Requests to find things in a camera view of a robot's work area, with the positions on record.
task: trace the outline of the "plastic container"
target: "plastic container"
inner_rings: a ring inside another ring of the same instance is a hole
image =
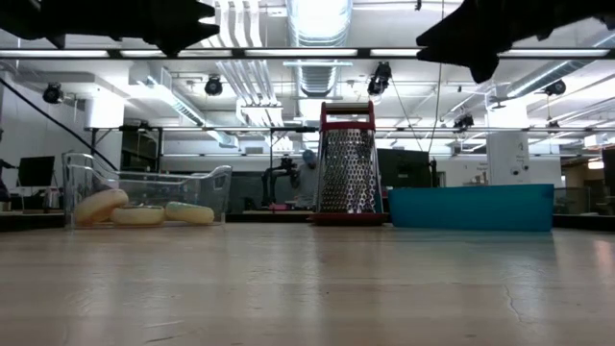
[[[230,166],[220,166],[209,174],[170,175],[121,172],[108,169],[86,154],[64,154],[64,215],[68,229],[117,227],[109,220],[83,225],[76,222],[75,208],[85,198],[108,189],[121,189],[128,195],[125,207],[165,207],[169,202],[186,203],[213,210],[212,225],[225,222],[231,189]],[[188,226],[183,221],[165,221],[159,227]]]
[[[396,188],[388,200],[401,228],[548,232],[553,225],[553,185]]]

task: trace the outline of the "red grater handle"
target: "red grater handle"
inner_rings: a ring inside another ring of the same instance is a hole
[[[366,114],[369,117],[367,122],[358,121],[338,121],[328,122],[327,115],[353,115]],[[374,115],[374,104],[370,101],[367,107],[358,104],[327,104],[323,102],[320,111],[320,132],[328,130],[372,130],[376,131],[376,116]]]

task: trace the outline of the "cable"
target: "cable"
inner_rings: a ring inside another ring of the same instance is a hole
[[[105,156],[103,154],[101,154],[98,150],[92,148],[92,146],[89,145],[83,138],[81,138],[79,135],[75,134],[72,130],[70,130],[69,128],[67,128],[63,124],[61,124],[61,122],[59,122],[58,120],[56,120],[53,117],[51,117],[51,115],[47,114],[45,111],[43,111],[37,105],[35,105],[32,101],[28,100],[28,98],[26,96],[24,96],[21,92],[19,92],[17,89],[12,87],[7,81],[4,80],[4,78],[0,78],[0,84],[2,84],[5,88],[7,88],[13,94],[15,94],[15,96],[19,97],[23,102],[28,104],[28,106],[30,106],[33,109],[35,109],[35,111],[38,111],[42,116],[46,117],[51,122],[53,122],[54,124],[60,126],[63,130],[67,131],[68,133],[73,135],[75,138],[77,138],[77,140],[82,142],[84,144],[84,146],[87,147],[87,149],[91,150],[94,154],[98,155],[113,170],[115,170],[115,171],[117,170],[117,168],[115,168],[115,165],[113,165],[113,163],[111,163],[107,158],[105,158]]]
[[[433,145],[433,136],[435,136],[435,127],[438,125],[438,112],[440,111],[440,89],[442,88],[442,63],[440,63],[440,68],[438,71],[438,90],[436,92],[436,101],[435,101],[435,119],[433,119],[433,129],[431,129],[431,138],[430,138],[430,148],[427,150],[427,153],[431,151],[431,146]]]
[[[410,123],[410,117],[407,116],[406,107],[404,107],[402,96],[400,96],[400,92],[397,90],[397,85],[395,84],[395,81],[393,80],[393,76],[391,76],[391,82],[393,82],[393,88],[395,89],[395,93],[397,94],[397,99],[400,100],[400,106],[402,106],[402,111],[404,111],[404,116],[406,117],[407,126],[412,131],[412,135],[414,136],[414,139],[416,139],[416,143],[419,145],[419,149],[423,151],[423,147],[421,147],[421,141],[419,140],[419,138],[416,136],[416,133],[414,132],[414,128],[412,127],[412,124]]]

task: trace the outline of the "clear plastic bin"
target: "clear plastic bin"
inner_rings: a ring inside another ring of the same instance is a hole
[[[190,176],[113,171],[87,154],[64,154],[64,215],[69,229],[114,227],[110,221],[77,225],[75,208],[85,198],[112,188],[126,192],[126,207],[165,207],[169,202],[186,203],[213,210],[213,225],[225,222],[233,168],[219,166],[209,174]],[[165,221],[161,227],[190,225],[182,221]]]

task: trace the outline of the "metal grater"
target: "metal grater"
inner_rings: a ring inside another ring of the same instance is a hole
[[[329,114],[366,114],[367,122],[328,122]],[[316,212],[381,212],[373,106],[323,105]]]

